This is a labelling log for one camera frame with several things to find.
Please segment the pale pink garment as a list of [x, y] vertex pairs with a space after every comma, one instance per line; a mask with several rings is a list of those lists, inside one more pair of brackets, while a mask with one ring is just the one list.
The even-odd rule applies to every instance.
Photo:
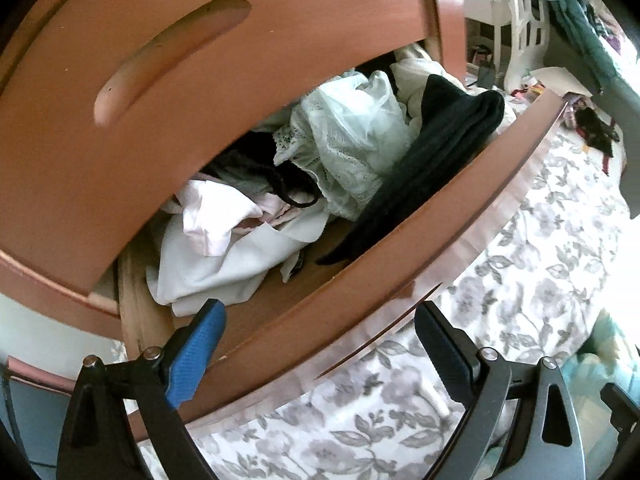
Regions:
[[285, 224], [302, 210], [282, 200], [268, 184], [225, 180], [197, 174], [160, 206], [181, 217], [181, 229], [190, 246], [205, 257], [220, 257], [232, 237], [243, 236], [264, 223]]

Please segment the floral grey white rug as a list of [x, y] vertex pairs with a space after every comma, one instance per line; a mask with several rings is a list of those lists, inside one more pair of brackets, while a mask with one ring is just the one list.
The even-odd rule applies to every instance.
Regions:
[[155, 479], [582, 479], [578, 370], [629, 211], [617, 162], [560, 129], [514, 216], [409, 322], [300, 398], [198, 428]]

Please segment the white plain cloth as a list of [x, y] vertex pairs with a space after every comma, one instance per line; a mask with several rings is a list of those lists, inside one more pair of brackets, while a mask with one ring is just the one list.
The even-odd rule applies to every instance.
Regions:
[[319, 200], [284, 226], [258, 226], [232, 240], [222, 256], [209, 257], [191, 247], [182, 218], [175, 216], [164, 232], [160, 263], [145, 271], [146, 284], [155, 302], [171, 307], [175, 316], [194, 314], [209, 299], [226, 306], [242, 304], [275, 266], [282, 281], [292, 278], [303, 249], [320, 238], [329, 218], [326, 201]]

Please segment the white plastic chair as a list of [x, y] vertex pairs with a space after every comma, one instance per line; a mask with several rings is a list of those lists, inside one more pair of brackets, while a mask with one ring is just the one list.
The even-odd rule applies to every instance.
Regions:
[[550, 40], [546, 0], [506, 0], [510, 10], [511, 52], [503, 88], [511, 93], [525, 76], [544, 66]]

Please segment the colourful clutter pile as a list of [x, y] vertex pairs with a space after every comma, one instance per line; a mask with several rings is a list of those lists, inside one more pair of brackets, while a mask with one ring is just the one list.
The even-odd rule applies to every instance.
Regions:
[[525, 78], [518, 87], [509, 91], [510, 96], [534, 102], [544, 92], [551, 91], [565, 102], [561, 122], [565, 128], [582, 138], [587, 148], [594, 148], [609, 162], [614, 158], [614, 145], [620, 143], [615, 122], [606, 122], [600, 117], [591, 101], [590, 91], [577, 79], [560, 77], [540, 79]]

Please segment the white lace garment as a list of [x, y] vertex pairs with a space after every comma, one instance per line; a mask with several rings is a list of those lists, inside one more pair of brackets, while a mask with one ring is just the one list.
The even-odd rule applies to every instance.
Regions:
[[329, 212], [355, 221], [417, 136], [386, 73], [351, 70], [293, 107], [288, 123], [273, 133], [273, 163], [305, 171]]

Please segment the dark green cloth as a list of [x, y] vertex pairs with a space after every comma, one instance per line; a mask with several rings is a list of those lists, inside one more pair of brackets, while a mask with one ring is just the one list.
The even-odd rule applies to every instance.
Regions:
[[600, 94], [639, 104], [639, 47], [603, 0], [549, 0], [554, 28], [585, 65]]

